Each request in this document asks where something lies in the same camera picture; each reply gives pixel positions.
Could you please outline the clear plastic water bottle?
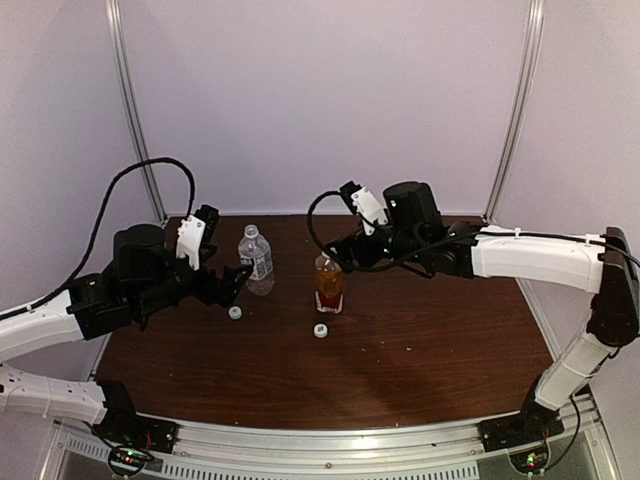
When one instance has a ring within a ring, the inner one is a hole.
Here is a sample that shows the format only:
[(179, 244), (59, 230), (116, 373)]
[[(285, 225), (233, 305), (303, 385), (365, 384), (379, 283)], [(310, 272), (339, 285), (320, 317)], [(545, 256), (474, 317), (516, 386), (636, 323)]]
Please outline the clear plastic water bottle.
[(253, 267), (246, 283), (248, 290), (257, 296), (268, 295), (275, 286), (272, 250), (256, 225), (250, 224), (244, 228), (243, 238), (238, 244), (238, 254), (243, 265)]

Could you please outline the white tea bottle cap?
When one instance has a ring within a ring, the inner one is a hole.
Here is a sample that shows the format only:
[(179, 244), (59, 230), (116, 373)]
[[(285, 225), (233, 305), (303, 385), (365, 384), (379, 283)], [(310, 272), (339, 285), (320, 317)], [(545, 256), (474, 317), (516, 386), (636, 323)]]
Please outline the white tea bottle cap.
[(313, 333), (316, 338), (325, 338), (329, 333), (329, 329), (326, 324), (318, 323), (314, 326)]

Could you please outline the white water bottle cap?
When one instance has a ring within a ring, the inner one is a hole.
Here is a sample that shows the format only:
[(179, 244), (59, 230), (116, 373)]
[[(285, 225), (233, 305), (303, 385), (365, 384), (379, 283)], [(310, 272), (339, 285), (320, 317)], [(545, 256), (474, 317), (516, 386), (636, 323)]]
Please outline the white water bottle cap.
[(239, 306), (232, 306), (228, 309), (228, 316), (231, 320), (239, 320), (243, 315), (243, 311)]

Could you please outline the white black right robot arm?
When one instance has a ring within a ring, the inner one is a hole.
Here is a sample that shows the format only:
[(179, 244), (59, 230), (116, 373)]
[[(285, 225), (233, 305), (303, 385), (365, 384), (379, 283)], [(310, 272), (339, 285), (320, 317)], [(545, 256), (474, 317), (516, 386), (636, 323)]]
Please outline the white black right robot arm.
[(618, 228), (568, 235), (466, 222), (445, 225), (430, 186), (417, 181), (388, 187), (382, 201), (354, 182), (334, 194), (361, 225), (319, 246), (347, 273), (403, 268), (425, 278), (513, 278), (591, 294), (586, 323), (540, 375), (513, 419), (519, 440), (535, 440), (601, 365), (639, 336), (639, 262)]

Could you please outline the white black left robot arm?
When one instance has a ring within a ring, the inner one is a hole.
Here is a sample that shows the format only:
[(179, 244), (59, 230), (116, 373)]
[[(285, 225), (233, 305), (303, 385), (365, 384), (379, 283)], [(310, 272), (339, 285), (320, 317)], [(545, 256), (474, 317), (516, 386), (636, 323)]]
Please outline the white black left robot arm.
[(117, 232), (114, 258), (105, 269), (72, 280), (53, 298), (1, 315), (1, 409), (86, 422), (98, 433), (133, 444), (147, 426), (123, 384), (73, 382), (30, 374), (7, 364), (48, 346), (88, 341), (137, 324), (194, 297), (205, 305), (231, 306), (253, 267), (205, 265), (212, 245), (194, 243), (171, 252), (163, 230), (141, 224)]

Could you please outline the amber tea bottle red label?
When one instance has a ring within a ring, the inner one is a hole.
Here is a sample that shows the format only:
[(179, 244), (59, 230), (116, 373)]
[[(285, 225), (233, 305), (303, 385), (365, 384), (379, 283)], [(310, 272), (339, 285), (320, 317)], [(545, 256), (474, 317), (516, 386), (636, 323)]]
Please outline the amber tea bottle red label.
[(345, 274), (326, 253), (314, 263), (316, 310), (320, 313), (340, 314), (344, 306)]

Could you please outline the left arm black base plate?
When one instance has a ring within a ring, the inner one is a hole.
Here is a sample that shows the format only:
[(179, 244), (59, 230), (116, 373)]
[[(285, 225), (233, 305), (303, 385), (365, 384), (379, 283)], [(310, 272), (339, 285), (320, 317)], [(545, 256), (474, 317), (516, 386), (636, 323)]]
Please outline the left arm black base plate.
[(117, 409), (108, 409), (102, 421), (92, 428), (110, 442), (164, 454), (173, 452), (178, 433), (176, 422)]

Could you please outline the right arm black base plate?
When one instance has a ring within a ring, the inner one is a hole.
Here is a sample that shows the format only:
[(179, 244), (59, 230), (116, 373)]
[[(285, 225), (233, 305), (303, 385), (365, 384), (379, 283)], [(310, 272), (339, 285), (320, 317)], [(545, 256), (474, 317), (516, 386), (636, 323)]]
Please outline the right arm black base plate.
[(563, 422), (556, 416), (540, 419), (522, 412), (483, 420), (478, 430), (486, 453), (543, 443), (565, 431)]

